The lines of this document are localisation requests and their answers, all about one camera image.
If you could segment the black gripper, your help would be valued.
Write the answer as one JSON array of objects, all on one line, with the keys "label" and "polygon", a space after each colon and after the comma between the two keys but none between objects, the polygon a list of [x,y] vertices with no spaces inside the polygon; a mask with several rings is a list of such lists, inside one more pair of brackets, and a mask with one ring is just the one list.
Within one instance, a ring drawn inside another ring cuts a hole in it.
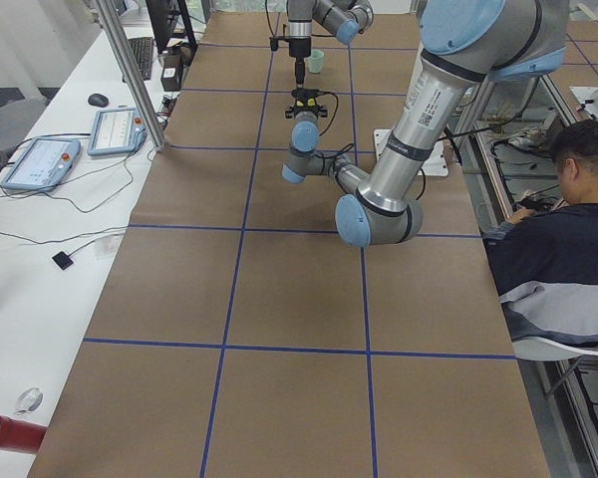
[{"label": "black gripper", "polygon": [[294,75],[297,85],[303,85],[305,82],[305,62],[304,59],[310,56],[310,38],[309,37],[290,37],[288,39],[289,55],[295,58]]},{"label": "black gripper", "polygon": [[296,119],[300,114],[310,114],[316,119],[325,118],[327,116],[327,108],[317,103],[315,107],[308,109],[297,108],[295,103],[287,108],[287,117],[289,119]]}]

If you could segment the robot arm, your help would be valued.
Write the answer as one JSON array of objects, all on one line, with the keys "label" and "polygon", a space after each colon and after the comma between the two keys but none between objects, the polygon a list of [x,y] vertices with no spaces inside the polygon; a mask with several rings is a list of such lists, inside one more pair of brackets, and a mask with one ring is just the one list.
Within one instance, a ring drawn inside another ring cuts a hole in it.
[{"label": "robot arm", "polygon": [[557,70],[565,53],[569,19],[566,1],[429,1],[420,19],[422,70],[404,112],[390,130],[374,169],[366,172],[344,157],[322,157],[317,120],[323,109],[316,92],[303,87],[303,61],[310,54],[312,25],[318,23],[348,45],[374,20],[367,1],[290,1],[289,33],[295,60],[295,120],[283,177],[292,183],[326,175],[345,194],[335,210],[340,237],[365,248],[410,240],[423,212],[407,192],[431,156],[464,93],[490,80],[539,77]]},{"label": "robot arm", "polygon": [[349,45],[370,28],[374,11],[369,1],[289,0],[286,3],[288,31],[284,40],[289,56],[295,60],[295,84],[302,88],[305,60],[312,53],[312,24],[316,22],[340,43]]}]

